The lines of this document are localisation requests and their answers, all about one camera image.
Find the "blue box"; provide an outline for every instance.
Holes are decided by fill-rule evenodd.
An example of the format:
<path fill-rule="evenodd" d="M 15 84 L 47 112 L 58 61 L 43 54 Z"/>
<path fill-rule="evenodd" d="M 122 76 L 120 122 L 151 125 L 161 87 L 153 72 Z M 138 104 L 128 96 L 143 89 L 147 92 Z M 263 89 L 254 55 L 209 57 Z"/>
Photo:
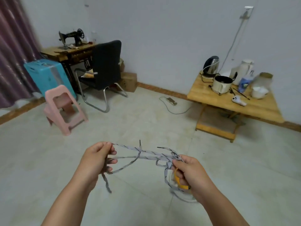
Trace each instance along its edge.
<path fill-rule="evenodd" d="M 62 64 L 48 59 L 40 59 L 25 63 L 24 67 L 44 97 L 47 90 L 64 85 L 73 97 L 77 99 L 77 95 L 70 84 Z"/>

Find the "sewing machine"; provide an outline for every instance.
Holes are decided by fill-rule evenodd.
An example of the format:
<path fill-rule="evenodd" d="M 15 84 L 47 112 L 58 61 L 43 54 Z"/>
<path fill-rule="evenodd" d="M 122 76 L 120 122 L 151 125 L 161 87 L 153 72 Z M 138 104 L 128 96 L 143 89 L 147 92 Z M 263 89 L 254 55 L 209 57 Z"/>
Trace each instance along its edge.
<path fill-rule="evenodd" d="M 62 34 L 59 31 L 58 34 L 60 35 L 60 39 L 59 40 L 63 42 L 65 50 L 69 49 L 68 46 L 66 45 L 66 41 L 65 41 L 66 38 L 74 37 L 75 46 L 78 47 L 78 46 L 82 45 L 82 41 L 81 41 L 80 38 L 83 39 L 85 37 L 85 34 L 84 34 L 84 32 L 81 29 L 78 29 L 76 32 L 74 31 L 74 32 L 67 33 L 67 34 Z"/>

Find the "gray shoelace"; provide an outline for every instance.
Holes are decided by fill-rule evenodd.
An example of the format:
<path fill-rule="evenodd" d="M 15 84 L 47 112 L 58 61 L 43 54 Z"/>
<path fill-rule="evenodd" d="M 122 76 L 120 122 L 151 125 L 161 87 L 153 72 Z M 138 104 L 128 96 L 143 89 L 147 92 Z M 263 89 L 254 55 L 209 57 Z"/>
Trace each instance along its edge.
<path fill-rule="evenodd" d="M 172 184 L 170 184 L 167 180 L 167 173 L 168 173 L 168 170 L 171 170 L 172 168 L 172 160 L 179 160 L 179 161 L 182 161 L 184 162 L 182 159 L 181 159 L 181 156 L 174 150 L 170 149 L 170 148 L 167 148 L 167 147 L 157 147 L 157 148 L 162 148 L 162 149 L 166 149 L 168 151 L 171 152 L 171 155 L 166 155 L 166 154 L 163 154 L 163 153 L 158 153 L 158 152 L 153 152 L 153 151 L 145 151 L 145 150 L 142 150 L 141 149 L 141 142 L 140 142 L 140 147 L 137 148 L 137 147 L 130 147 L 130 146 L 125 146 L 125 145 L 120 145 L 120 144 L 113 144 L 113 145 L 117 145 L 117 146 L 121 146 L 121 147 L 124 147 L 124 148 L 127 148 L 127 149 L 130 149 L 130 150 L 134 150 L 134 151 L 137 151 L 138 152 L 138 155 L 137 156 L 125 156 L 125 157 L 119 157 L 119 156 L 116 156 L 116 157 L 113 157 L 111 160 L 113 159 L 126 159 L 126 158 L 134 158 L 134 160 L 132 160 L 130 163 L 126 164 L 125 166 L 121 167 L 120 169 L 118 170 L 115 170 L 115 171 L 112 171 L 112 172 L 108 172 L 108 174 L 114 174 L 114 173 L 117 173 L 121 170 L 123 170 L 124 168 L 132 165 L 137 159 L 148 159 L 148 160 L 155 160 L 156 161 L 156 166 L 160 166 L 160 167 L 164 167 L 164 180 L 165 180 L 165 183 L 170 187 L 170 192 L 172 194 L 174 194 L 177 198 L 181 199 L 180 197 L 178 197 L 178 195 L 174 192 L 174 191 L 180 191 L 180 192 L 186 192 L 187 190 L 185 189 L 181 189 L 177 186 L 174 186 Z M 141 156 L 141 153 L 148 153 L 150 154 L 150 156 Z M 166 161 L 166 165 L 161 165 L 161 164 L 158 164 L 159 161 Z M 112 191 L 110 190 L 109 188 L 109 183 L 108 183 L 108 180 L 106 178 L 106 176 L 104 174 L 102 174 L 102 177 L 106 183 L 106 188 L 107 188 L 107 191 L 109 193 L 112 193 Z"/>

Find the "curtain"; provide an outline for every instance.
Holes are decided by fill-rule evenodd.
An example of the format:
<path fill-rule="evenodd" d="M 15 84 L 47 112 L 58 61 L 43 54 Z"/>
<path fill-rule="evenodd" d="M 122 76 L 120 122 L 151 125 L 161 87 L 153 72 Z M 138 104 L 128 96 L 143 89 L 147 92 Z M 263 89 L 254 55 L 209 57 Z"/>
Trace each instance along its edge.
<path fill-rule="evenodd" d="M 20 0 L 0 0 L 0 108 L 39 92 L 23 64 L 41 59 Z"/>

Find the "metal chair leg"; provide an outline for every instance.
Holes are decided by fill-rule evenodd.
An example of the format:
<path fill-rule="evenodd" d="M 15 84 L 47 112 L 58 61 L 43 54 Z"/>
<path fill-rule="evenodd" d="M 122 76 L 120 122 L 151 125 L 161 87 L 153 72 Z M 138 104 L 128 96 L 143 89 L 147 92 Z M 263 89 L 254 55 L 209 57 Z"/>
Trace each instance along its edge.
<path fill-rule="evenodd" d="M 122 87 L 118 83 L 114 83 L 114 84 L 117 85 L 121 89 L 121 91 L 123 92 L 123 94 L 120 93 L 119 91 L 115 91 L 115 90 L 112 90 L 112 89 L 110 89 L 110 90 L 113 91 L 114 93 L 118 93 L 118 94 L 120 94 L 120 95 L 122 95 L 122 96 L 124 96 L 124 97 L 127 98 L 128 94 L 124 91 L 124 89 L 122 89 Z"/>
<path fill-rule="evenodd" d="M 110 111 L 110 107 L 109 107 L 109 105 L 108 105 L 108 103 L 107 103 L 107 97 L 106 97 L 106 89 L 108 89 L 109 87 L 106 87 L 106 88 L 104 88 L 104 90 L 103 90 L 104 99 L 105 99 L 105 101 L 106 101 L 106 110 L 102 110 L 102 109 L 100 109 L 100 108 L 98 108 L 98 107 L 96 107 L 96 106 L 90 104 L 89 102 L 87 102 L 87 101 L 85 100 L 84 94 L 82 93 L 82 87 L 80 86 L 80 81 L 79 81 L 78 76 L 77 76 L 77 71 L 75 71 L 75 75 L 76 75 L 77 82 L 78 82 L 78 86 L 79 86 L 79 90 L 80 90 L 80 93 L 81 93 L 81 96 L 82 96 L 82 99 L 84 100 L 84 102 L 85 102 L 87 105 L 89 105 L 89 106 L 91 106 L 91 107 L 93 107 L 93 108 L 99 110 L 100 112 L 107 113 L 108 111 Z"/>

